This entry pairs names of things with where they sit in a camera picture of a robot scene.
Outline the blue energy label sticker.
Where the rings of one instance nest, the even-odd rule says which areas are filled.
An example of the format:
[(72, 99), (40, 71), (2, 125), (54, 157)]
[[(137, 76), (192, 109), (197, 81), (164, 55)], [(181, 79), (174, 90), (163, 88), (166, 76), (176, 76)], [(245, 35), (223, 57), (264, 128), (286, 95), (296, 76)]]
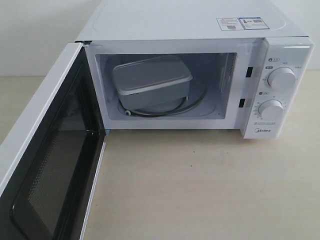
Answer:
[(241, 25), (245, 30), (268, 30), (268, 25), (261, 17), (239, 17)]

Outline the white warning label sticker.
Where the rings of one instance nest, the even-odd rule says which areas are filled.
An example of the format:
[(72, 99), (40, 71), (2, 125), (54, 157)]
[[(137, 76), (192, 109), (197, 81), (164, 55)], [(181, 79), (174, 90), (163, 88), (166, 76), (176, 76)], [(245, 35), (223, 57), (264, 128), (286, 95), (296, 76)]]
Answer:
[(217, 18), (217, 23), (222, 31), (242, 31), (244, 30), (241, 22), (236, 17)]

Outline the white plastic lidded container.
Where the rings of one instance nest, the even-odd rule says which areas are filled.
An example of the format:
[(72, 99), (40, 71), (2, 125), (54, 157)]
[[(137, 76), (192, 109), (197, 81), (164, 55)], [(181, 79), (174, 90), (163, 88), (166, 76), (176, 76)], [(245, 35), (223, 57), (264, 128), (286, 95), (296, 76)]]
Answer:
[(161, 55), (118, 65), (112, 79), (122, 106), (145, 109), (186, 97), (193, 79), (175, 55)]

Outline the glass turntable plate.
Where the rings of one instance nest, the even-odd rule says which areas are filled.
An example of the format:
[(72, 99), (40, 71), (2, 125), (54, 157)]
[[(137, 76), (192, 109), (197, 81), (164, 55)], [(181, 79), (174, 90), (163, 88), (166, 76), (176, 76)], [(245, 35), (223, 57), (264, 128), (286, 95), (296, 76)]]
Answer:
[(194, 55), (174, 55), (180, 58), (184, 64), (188, 67), (192, 74), (192, 80), (189, 85), (189, 93), (183, 98), (179, 98), (174, 101), (167, 103), (151, 106), (148, 108), (128, 110), (125, 109), (122, 104), (121, 106), (125, 109), (125, 114), (127, 116), (139, 116), (144, 118), (159, 118), (179, 115), (185, 112), (188, 112), (196, 108), (199, 104), (202, 103), (204, 98), (208, 93), (208, 84), (201, 79), (203, 76), (199, 71), (201, 66), (197, 64), (194, 60)]

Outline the lower white timer knob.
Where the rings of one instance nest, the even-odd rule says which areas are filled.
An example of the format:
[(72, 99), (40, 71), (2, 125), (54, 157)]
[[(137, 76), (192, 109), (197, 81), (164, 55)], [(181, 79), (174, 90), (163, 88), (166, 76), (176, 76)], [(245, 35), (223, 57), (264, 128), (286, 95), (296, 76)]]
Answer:
[(258, 113), (264, 120), (276, 120), (283, 116), (284, 108), (280, 101), (271, 99), (258, 107)]

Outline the upper white power knob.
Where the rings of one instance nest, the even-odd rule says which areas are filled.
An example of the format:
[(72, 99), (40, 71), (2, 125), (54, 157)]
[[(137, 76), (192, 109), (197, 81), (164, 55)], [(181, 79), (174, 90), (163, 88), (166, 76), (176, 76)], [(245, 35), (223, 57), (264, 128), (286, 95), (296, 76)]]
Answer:
[(275, 91), (288, 90), (295, 85), (296, 75), (288, 67), (280, 67), (270, 73), (267, 84)]

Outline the white Midea microwave body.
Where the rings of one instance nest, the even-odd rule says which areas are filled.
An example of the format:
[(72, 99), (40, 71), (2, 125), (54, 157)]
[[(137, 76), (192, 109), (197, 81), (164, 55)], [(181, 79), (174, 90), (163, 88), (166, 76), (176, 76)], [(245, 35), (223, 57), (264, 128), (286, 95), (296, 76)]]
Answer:
[[(261, 17), (269, 29), (222, 31), (217, 22), (241, 17)], [(246, 139), (279, 136), (315, 46), (269, 0), (103, 0), (76, 41), (85, 45), (106, 131), (235, 129)], [(126, 115), (113, 68), (162, 55), (194, 55), (208, 84), (206, 97), (177, 115)], [(273, 90), (268, 76), (282, 67), (294, 72), (296, 83)], [(259, 115), (268, 100), (281, 102), (281, 118)]]

